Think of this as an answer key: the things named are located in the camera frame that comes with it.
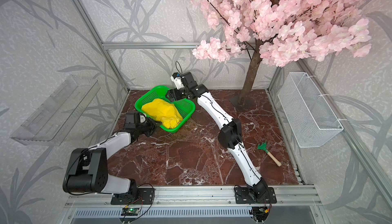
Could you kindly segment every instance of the metal extrusion bar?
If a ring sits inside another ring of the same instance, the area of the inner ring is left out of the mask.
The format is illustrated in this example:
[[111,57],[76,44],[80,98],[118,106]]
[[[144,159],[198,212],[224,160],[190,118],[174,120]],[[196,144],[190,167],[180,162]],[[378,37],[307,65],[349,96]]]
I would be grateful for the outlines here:
[[284,141],[284,143],[286,145],[288,156],[289,156],[292,164],[294,165],[294,167],[298,167],[297,160],[295,158],[295,154],[294,154],[294,152],[293,152],[293,150],[292,150],[292,148],[290,146],[289,140],[287,138],[286,130],[283,127],[282,121],[281,121],[280,116],[278,114],[278,110],[276,109],[275,103],[272,100],[271,93],[270,93],[269,89],[266,90],[267,97],[268,97],[268,100],[269,100],[269,102],[271,104],[272,111],[274,112],[274,115],[275,115],[275,118],[276,118],[276,121],[277,121],[277,126],[279,127],[280,133],[282,134],[282,137],[283,137],[283,141]]
[[280,72],[282,71],[282,69],[283,69],[283,68],[276,67],[275,72],[274,72],[274,75],[272,76],[271,82],[270,82],[270,84],[268,85],[267,91],[270,91],[270,90],[272,89],[272,87],[274,86],[274,83],[275,83],[277,77],[279,76]]
[[[315,76],[314,72],[310,69],[310,67],[304,60],[297,61],[297,64],[302,71],[307,72],[309,76],[311,76],[313,82],[316,84],[317,88],[321,91],[321,93],[328,94],[324,86],[321,84],[321,82]],[[324,98],[339,119],[346,119],[346,117],[335,104],[330,95],[325,95]],[[392,183],[390,179],[385,174],[374,156],[370,153],[365,143],[355,132],[351,124],[347,120],[341,120],[340,122],[344,128],[342,133],[351,150],[356,155],[362,167],[368,173],[369,178],[372,180],[373,184],[375,185],[381,196],[383,196],[386,204],[392,210]]]
[[124,78],[121,76],[120,72],[118,71],[117,66],[115,65],[114,61],[112,60],[108,52],[102,47],[102,40],[99,37],[98,32],[95,29],[86,9],[84,8],[83,3],[81,2],[81,0],[71,0],[71,2],[75,6],[76,10],[78,11],[84,23],[86,24],[87,29],[90,31],[92,38],[95,40],[96,45],[100,49],[109,67],[113,70],[115,76],[117,77],[117,79],[119,80],[123,88],[126,91],[128,91],[128,85],[125,83]]
[[[276,185],[277,203],[273,206],[321,205],[313,185]],[[153,206],[196,207],[196,206],[259,206],[260,204],[236,204],[234,186],[155,186]],[[92,194],[70,196],[66,208],[114,207],[111,195]]]
[[111,49],[194,49],[199,42],[105,42],[105,50]]
[[[127,94],[125,95],[125,98],[124,98],[123,102],[121,103],[120,108],[123,108],[123,107],[125,106],[125,103],[127,102],[128,97],[129,97],[129,91],[128,91]],[[117,122],[118,122],[118,119],[120,118],[120,116],[121,116],[121,110],[120,110],[120,111],[118,112],[118,114],[117,114],[115,123],[112,124],[112,126],[111,126],[110,129],[109,129],[109,131],[107,132],[106,138],[109,138],[110,136],[112,136],[112,133],[113,133],[113,131],[114,131],[116,125],[117,125]]]

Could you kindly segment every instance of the cable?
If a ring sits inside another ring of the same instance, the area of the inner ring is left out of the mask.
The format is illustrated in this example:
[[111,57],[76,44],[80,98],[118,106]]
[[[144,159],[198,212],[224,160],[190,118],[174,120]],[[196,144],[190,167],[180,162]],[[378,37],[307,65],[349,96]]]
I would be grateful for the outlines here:
[[128,205],[130,205],[130,204],[134,204],[134,203],[138,202],[140,199],[141,199],[141,196],[140,196],[140,198],[136,199],[136,200],[135,200],[135,201],[133,201],[132,203],[128,203],[128,204],[127,204],[127,205],[124,207],[124,209],[125,209],[125,208],[127,208],[127,207],[128,207]]
[[205,95],[201,95],[201,96],[204,96],[205,98],[207,98],[207,99],[210,101],[210,103],[211,103],[211,107],[212,107],[215,111],[217,111],[218,113],[222,114],[222,116],[227,120],[227,122],[230,123],[230,121],[226,118],[225,115],[223,115],[223,113],[219,112],[216,108],[214,108],[213,102],[212,102],[207,96],[205,96]]
[[147,183],[147,182],[146,182],[146,183],[143,183],[142,185],[145,185],[145,184],[148,184],[148,185],[150,185],[150,186],[153,188],[153,201],[151,202],[151,205],[150,205],[150,207],[148,207],[147,211],[145,211],[141,216],[139,216],[139,217],[133,219],[133,220],[130,221],[129,223],[131,223],[131,222],[133,222],[133,221],[136,221],[137,219],[139,219],[140,217],[142,217],[145,213],[147,213],[147,212],[150,210],[151,206],[153,206],[154,199],[155,199],[155,189],[154,189],[154,187],[153,187],[150,183]]
[[[239,187],[240,189],[244,189],[244,187],[238,186],[238,185],[234,185],[234,188]],[[242,197],[241,195],[239,195],[235,190],[234,193],[238,196],[238,197]]]
[[177,72],[179,72],[179,74],[182,75],[182,68],[181,68],[181,65],[179,64],[179,62],[177,60],[176,60],[176,69],[177,69]]
[[85,194],[90,194],[90,193],[81,193],[81,194],[74,194],[74,193],[71,193],[71,192],[69,192],[69,190],[68,190],[68,180],[69,180],[69,171],[71,170],[71,168],[73,167],[73,165],[76,163],[76,161],[77,160],[80,160],[80,157],[83,155],[83,153],[85,152],[85,151],[88,151],[89,149],[91,149],[91,148],[95,148],[95,147],[97,147],[97,146],[100,146],[101,144],[103,144],[103,143],[105,143],[107,140],[109,140],[110,138],[113,138],[113,137],[115,137],[115,135],[112,135],[111,137],[109,137],[109,138],[107,138],[105,141],[103,141],[103,142],[101,142],[101,143],[98,143],[98,144],[96,144],[96,145],[94,145],[94,146],[92,146],[92,147],[90,147],[90,148],[85,148],[83,151],[81,151],[81,153],[79,154],[79,156],[75,159],[75,161],[71,164],[71,166],[70,166],[70,168],[68,169],[68,171],[67,171],[67,173],[66,173],[66,177],[64,178],[64,182],[66,183],[65,184],[65,186],[66,186],[66,189],[67,189],[67,191],[66,191],[66,193],[69,193],[69,194],[71,194],[71,195],[74,195],[74,196],[80,196],[80,195],[85,195]]
[[[245,146],[242,145],[240,142],[238,142],[238,144],[239,144],[239,147],[242,147],[243,149],[245,149]],[[245,154],[242,152],[242,150],[240,150],[240,152],[242,153],[243,157],[245,158],[245,160],[246,160],[246,162],[247,162],[249,168],[252,170],[253,174],[254,174],[254,175],[259,179],[259,181],[261,181],[262,184],[264,185],[264,187],[265,187],[265,189],[266,189],[266,191],[267,191],[267,193],[268,193],[268,198],[269,198],[269,200],[270,200],[270,207],[269,207],[269,209],[268,209],[268,211],[270,211],[270,209],[272,208],[272,204],[271,204],[272,199],[271,199],[271,194],[270,194],[270,192],[268,191],[268,186],[266,186],[266,184],[261,180],[261,178],[259,178],[259,177],[256,175],[256,173],[253,171],[251,165],[250,165],[249,162],[248,162],[248,159],[245,157]]]

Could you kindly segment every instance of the yellow cloth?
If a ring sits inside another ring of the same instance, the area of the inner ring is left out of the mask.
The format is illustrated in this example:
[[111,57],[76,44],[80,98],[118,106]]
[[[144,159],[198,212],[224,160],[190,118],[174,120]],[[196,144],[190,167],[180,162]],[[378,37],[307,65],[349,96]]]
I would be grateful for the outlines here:
[[162,99],[155,99],[144,104],[141,109],[152,119],[161,121],[162,125],[168,129],[174,129],[182,121],[182,116],[174,106]]

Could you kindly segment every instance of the transparent plastic tray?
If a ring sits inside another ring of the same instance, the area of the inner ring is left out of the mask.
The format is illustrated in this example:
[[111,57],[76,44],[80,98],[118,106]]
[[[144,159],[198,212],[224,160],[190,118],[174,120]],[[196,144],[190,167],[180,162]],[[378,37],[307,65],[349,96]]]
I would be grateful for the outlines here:
[[99,89],[96,79],[67,77],[11,138],[24,145],[60,145]]

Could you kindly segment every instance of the black wire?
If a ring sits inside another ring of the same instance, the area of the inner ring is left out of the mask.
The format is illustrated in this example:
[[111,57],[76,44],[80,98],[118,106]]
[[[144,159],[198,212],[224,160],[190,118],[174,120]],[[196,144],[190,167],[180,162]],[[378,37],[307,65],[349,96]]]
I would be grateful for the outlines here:
[[136,221],[137,219],[139,219],[140,217],[142,217],[145,213],[147,213],[149,210],[150,210],[150,208],[151,208],[151,206],[153,206],[153,203],[154,203],[154,199],[155,199],[155,189],[154,189],[154,187],[150,184],[150,183],[143,183],[142,185],[145,185],[145,184],[149,184],[152,188],[153,188],[153,201],[151,202],[151,205],[150,205],[150,207],[148,207],[148,209],[147,209],[147,211],[145,211],[143,214],[141,214],[140,216],[138,216],[137,218],[135,218],[135,219],[133,219],[132,221],[130,221],[129,223],[131,223],[131,222],[133,222],[133,221]]
[[223,115],[223,113],[219,112],[216,108],[214,108],[213,102],[212,102],[207,96],[205,96],[205,95],[201,95],[201,96],[204,96],[205,98],[207,98],[207,99],[210,101],[212,108],[213,108],[215,111],[217,111],[218,113],[222,114],[222,116],[227,120],[227,122],[230,123],[230,121],[226,118],[225,115]]
[[[245,149],[245,146],[242,145],[240,142],[238,142],[238,144],[239,144],[240,147],[242,147],[243,149]],[[252,170],[253,174],[254,174],[254,175],[259,179],[259,181],[261,181],[262,184],[264,185],[264,187],[265,187],[265,189],[266,189],[266,191],[267,191],[267,193],[268,193],[268,198],[269,198],[269,201],[270,201],[270,209],[271,209],[271,208],[272,208],[272,204],[271,204],[272,199],[271,199],[271,194],[270,194],[270,192],[268,191],[268,186],[267,186],[267,185],[266,185],[266,184],[256,175],[256,173],[253,171],[251,165],[250,165],[249,162],[248,162],[248,159],[245,157],[245,155],[244,155],[244,153],[242,152],[242,150],[240,150],[240,152],[241,152],[242,155],[244,156],[244,158],[245,158],[246,162],[248,163],[249,168]]]
[[[242,191],[242,189],[244,189],[244,187],[238,186],[238,185],[234,185],[234,188],[239,187]],[[238,196],[238,197],[242,197],[241,195],[239,195],[235,190],[234,193]]]
[[179,62],[177,60],[176,60],[176,69],[177,69],[177,72],[179,72],[179,74],[182,75],[182,68],[181,68],[181,65],[179,64]]
[[88,150],[91,149],[91,148],[95,148],[95,147],[97,147],[97,146],[99,146],[99,145],[105,143],[107,140],[109,140],[110,138],[113,138],[113,137],[115,137],[115,135],[112,135],[111,137],[107,138],[105,141],[103,141],[103,142],[101,142],[101,143],[98,143],[98,144],[96,144],[95,146],[92,146],[92,147],[90,147],[90,148],[86,148],[86,149],[84,149],[83,151],[81,151],[80,155],[79,155],[79,156],[75,159],[75,161],[71,164],[70,168],[68,169],[68,171],[67,171],[67,173],[66,173],[66,177],[64,178],[64,182],[66,183],[65,186],[66,186],[66,189],[67,189],[66,193],[71,194],[71,195],[74,195],[74,196],[80,196],[80,195],[90,194],[90,193],[74,194],[74,193],[69,192],[69,190],[68,190],[68,180],[69,180],[69,175],[68,175],[68,174],[69,174],[69,171],[71,170],[72,166],[76,163],[76,161],[80,159],[80,157],[83,155],[83,153],[84,153],[85,151],[88,151]]

